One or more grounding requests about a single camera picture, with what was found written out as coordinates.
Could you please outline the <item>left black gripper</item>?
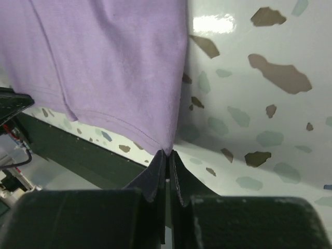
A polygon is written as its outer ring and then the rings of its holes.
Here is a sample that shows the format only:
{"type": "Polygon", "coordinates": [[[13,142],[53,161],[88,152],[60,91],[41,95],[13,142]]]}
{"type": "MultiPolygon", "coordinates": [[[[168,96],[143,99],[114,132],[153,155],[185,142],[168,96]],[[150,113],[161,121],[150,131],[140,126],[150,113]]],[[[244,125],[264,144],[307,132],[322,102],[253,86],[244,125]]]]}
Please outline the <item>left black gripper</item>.
{"type": "Polygon", "coordinates": [[[1,87],[1,126],[33,104],[34,100],[29,95],[15,93],[11,88],[1,87]]]}

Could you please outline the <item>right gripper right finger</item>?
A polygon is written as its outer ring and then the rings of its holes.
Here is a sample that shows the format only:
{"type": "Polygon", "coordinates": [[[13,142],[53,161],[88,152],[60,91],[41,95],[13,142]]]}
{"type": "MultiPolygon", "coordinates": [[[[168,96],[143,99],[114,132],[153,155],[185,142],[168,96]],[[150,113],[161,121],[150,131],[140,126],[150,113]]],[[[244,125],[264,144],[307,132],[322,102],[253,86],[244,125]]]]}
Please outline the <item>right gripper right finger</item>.
{"type": "Polygon", "coordinates": [[[172,245],[174,248],[203,248],[202,232],[191,200],[196,196],[205,198],[218,194],[185,167],[178,152],[172,151],[168,161],[172,245]]]}

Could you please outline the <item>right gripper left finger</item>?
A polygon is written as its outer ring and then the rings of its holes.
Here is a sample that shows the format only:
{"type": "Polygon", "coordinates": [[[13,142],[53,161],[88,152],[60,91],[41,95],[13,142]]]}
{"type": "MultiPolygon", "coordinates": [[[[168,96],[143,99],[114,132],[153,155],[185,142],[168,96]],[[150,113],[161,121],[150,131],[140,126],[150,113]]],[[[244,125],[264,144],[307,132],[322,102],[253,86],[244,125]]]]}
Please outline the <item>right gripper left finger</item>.
{"type": "Polygon", "coordinates": [[[124,187],[141,194],[135,228],[139,244],[165,243],[166,167],[167,155],[159,150],[149,166],[124,187]]]}

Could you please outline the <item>purple t shirt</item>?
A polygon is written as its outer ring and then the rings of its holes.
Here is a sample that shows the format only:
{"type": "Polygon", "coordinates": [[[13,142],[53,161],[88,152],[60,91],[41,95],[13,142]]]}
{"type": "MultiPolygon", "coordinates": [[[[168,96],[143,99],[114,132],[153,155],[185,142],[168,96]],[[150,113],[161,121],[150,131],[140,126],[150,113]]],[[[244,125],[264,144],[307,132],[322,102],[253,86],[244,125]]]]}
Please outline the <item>purple t shirt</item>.
{"type": "Polygon", "coordinates": [[[1,1],[1,66],[17,93],[150,154],[173,148],[185,1],[1,1]]]}

